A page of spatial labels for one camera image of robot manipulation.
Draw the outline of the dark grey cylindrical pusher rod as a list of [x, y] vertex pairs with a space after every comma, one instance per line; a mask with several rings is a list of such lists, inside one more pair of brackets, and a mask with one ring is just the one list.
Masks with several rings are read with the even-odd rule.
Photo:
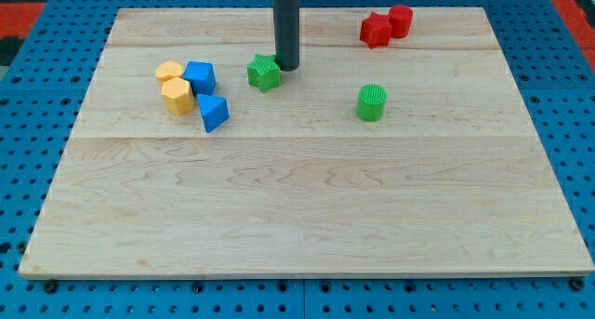
[[282, 71], [299, 66], [299, 0], [272, 0], [276, 61]]

